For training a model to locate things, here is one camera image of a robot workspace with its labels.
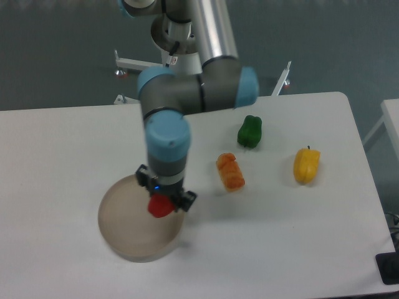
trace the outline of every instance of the gray floor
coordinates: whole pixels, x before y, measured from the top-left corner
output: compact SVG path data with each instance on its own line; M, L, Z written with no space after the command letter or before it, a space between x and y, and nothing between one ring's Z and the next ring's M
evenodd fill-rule
M399 1L227 0L240 58L270 95L340 91L363 138L382 100L399 98ZM152 17L127 19L116 0L0 0L0 110L111 105L136 97L136 75L115 78L121 57L159 62ZM387 134L368 153L386 211L399 212L399 162Z

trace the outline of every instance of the robotic arm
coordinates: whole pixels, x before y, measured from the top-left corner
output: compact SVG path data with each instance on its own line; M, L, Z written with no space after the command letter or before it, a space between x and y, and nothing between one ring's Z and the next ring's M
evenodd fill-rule
M148 166L136 172L138 182L151 196L162 194L176 211L187 212L196 194L183 189L191 143L184 115L252 105L259 95L257 77L239 62L224 0L120 1L131 16L162 14L151 29L161 49L178 55L199 53L200 74L151 67L138 78L148 156Z

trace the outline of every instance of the white table leg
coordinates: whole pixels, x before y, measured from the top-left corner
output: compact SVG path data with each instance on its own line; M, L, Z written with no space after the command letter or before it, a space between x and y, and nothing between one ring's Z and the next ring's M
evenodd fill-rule
M369 151L369 149L381 137L381 135L384 134L385 130L384 116L381 116L370 132L368 132L366 137L362 140L365 152Z
M289 67L290 66L291 66L291 61L288 62L287 67L282 71L281 76L279 78L279 81L277 82L276 87L274 87L272 95L279 95L280 94L282 87L287 82L287 77L288 77L288 74L289 74Z

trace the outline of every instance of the white table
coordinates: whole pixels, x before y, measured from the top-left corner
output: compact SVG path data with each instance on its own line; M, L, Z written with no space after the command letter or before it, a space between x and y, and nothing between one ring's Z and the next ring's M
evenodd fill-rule
M263 119L255 150L236 143ZM350 106L341 93L262 97L188 117L185 187L199 194L181 245L151 263L115 255L97 226L103 195L145 162L138 105L0 113L0 298L319 298L379 293L375 255L393 244ZM310 186L297 150L321 151ZM226 194L214 162L246 179Z
M379 137L387 131L399 159L399 99L383 101L381 109L383 115L363 139L363 146L368 151Z

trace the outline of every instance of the toy vegetable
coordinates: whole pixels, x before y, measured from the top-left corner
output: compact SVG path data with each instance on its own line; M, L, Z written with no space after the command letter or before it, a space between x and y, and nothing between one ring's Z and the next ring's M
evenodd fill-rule
M243 174L232 153L221 154L216 162L220 178L227 191L233 192L245 185Z
M238 131L237 142L248 148L255 148L262 138L262 120L248 115Z
M311 182L317 174L319 166L320 151L302 148L298 151L294 161L294 177L299 183Z

